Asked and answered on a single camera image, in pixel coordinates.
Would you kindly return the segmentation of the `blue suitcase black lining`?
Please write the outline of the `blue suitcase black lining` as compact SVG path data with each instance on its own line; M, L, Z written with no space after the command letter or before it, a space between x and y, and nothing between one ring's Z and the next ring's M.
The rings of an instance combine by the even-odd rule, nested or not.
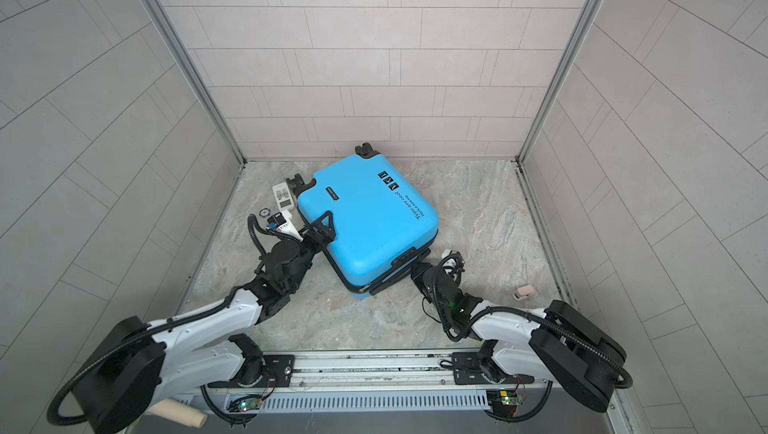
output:
M286 180L298 212L310 224L333 223L324 254L347 291L374 296L409 275L434 242L439 215L386 159L364 143L355 153L304 182Z

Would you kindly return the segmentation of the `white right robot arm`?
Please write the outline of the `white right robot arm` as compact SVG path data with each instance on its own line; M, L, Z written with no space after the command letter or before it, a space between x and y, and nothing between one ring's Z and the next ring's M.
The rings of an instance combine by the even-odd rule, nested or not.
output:
M480 341L473 372L493 384L529 376L561 388L581 405L604 413L617 390L634 380L626 351L570 304L555 300L544 309L493 304L460 289L462 256L449 252L439 263L417 262L411 280L436 313L452 342Z

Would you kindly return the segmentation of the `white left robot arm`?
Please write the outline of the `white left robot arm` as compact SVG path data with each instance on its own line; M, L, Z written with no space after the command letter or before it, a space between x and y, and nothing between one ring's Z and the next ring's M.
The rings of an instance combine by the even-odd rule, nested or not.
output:
M263 354L245 329L274 317L299 289L314 257L336 238L333 215L323 213L296 235L277 231L282 216L248 233L260 253L250 282L182 316L120 321L49 404L52 425L88 423L96 433L118 433L149 407L178 393L219 381L257 383Z

